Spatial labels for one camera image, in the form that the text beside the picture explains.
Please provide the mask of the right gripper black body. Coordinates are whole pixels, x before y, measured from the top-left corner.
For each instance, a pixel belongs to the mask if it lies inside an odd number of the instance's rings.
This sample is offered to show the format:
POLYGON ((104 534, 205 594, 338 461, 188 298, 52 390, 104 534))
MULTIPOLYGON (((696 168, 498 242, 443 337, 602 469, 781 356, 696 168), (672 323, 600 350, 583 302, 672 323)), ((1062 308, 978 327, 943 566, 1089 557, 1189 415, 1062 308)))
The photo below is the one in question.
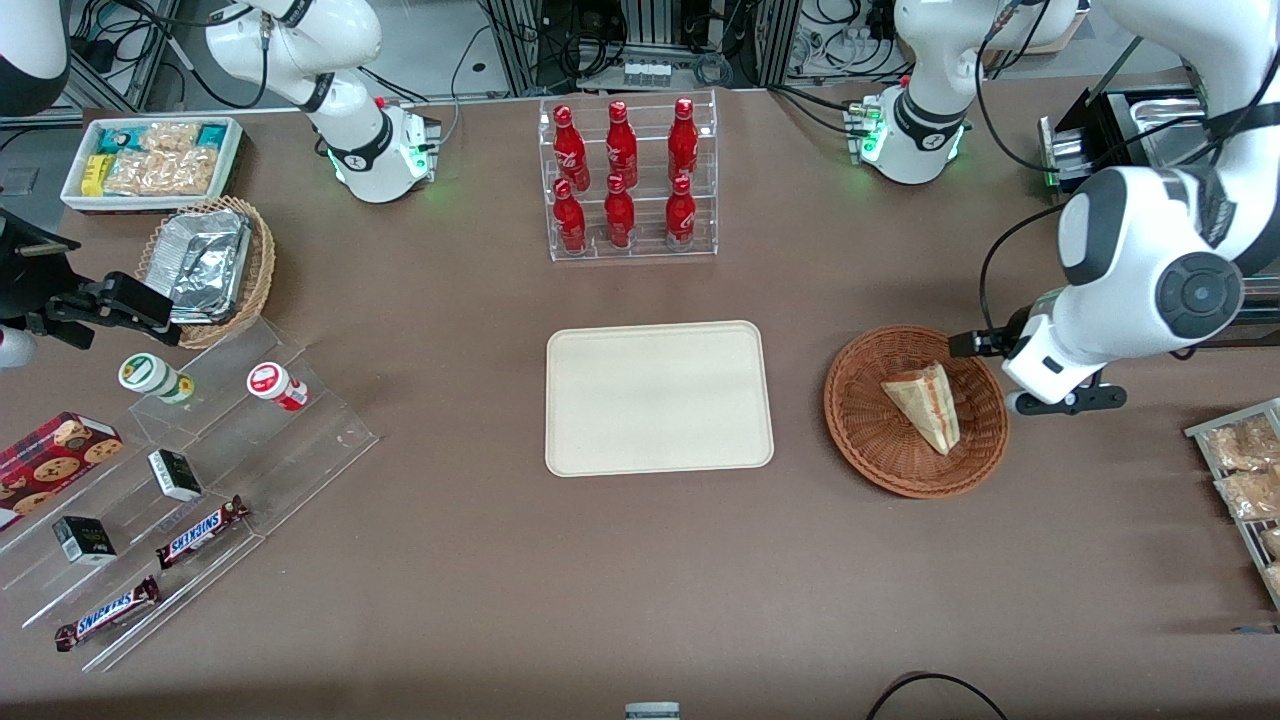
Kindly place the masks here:
POLYGON ((83 283, 67 255, 81 247, 74 240, 49 233, 3 209, 1 319, 24 320, 63 293, 83 283))

